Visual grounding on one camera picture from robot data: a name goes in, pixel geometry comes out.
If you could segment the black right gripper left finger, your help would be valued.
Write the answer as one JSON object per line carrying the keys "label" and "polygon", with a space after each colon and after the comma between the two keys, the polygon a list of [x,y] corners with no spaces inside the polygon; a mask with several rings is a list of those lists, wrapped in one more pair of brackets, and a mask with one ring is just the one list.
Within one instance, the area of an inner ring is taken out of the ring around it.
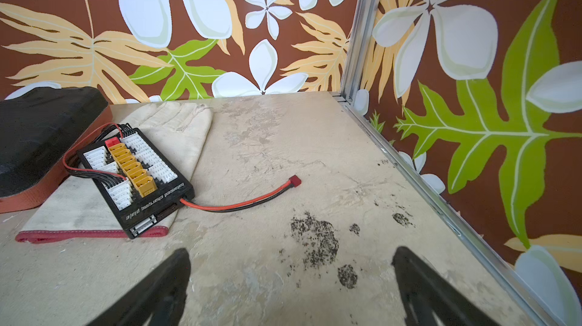
{"label": "black right gripper left finger", "polygon": [[178,325],[186,306],[191,262],[186,249],[175,250],[156,269],[91,325]]}

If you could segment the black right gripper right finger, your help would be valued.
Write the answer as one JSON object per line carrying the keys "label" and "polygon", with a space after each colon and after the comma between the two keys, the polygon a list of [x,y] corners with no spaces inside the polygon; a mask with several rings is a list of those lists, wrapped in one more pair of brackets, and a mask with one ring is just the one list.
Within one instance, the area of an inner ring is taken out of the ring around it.
{"label": "black right gripper right finger", "polygon": [[408,247],[393,256],[406,325],[496,325]]}

